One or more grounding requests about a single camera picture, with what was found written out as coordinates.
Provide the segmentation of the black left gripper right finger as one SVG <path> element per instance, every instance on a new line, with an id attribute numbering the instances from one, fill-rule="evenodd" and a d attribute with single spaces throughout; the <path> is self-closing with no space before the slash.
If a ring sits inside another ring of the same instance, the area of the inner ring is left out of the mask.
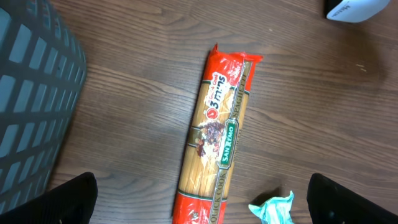
<path id="1" fill-rule="evenodd" d="M 307 203 L 313 224 L 397 224 L 397 215 L 322 174 L 311 176 Z"/>

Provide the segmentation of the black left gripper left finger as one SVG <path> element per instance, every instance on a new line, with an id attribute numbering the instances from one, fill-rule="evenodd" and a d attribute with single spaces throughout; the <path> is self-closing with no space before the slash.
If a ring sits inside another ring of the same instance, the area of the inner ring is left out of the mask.
<path id="1" fill-rule="evenodd" d="M 97 196 L 95 176 L 91 172 L 85 172 L 2 214 L 1 224 L 89 223 Z"/>

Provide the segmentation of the teal snack wrapper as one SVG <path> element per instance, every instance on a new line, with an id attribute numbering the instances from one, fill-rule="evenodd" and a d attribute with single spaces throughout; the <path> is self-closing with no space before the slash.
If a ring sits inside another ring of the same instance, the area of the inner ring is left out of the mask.
<path id="1" fill-rule="evenodd" d="M 294 201 L 294 193 L 286 197 L 280 196 L 280 188 L 263 192 L 249 205 L 248 209 L 261 220 L 262 224 L 294 224 L 290 211 Z"/>

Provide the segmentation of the orange spaghetti packet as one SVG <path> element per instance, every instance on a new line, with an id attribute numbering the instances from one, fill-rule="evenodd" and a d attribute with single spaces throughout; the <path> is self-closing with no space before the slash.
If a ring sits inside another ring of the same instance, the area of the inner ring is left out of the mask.
<path id="1" fill-rule="evenodd" d="M 261 55 L 209 53 L 187 137 L 173 224 L 220 224 L 256 65 Z"/>

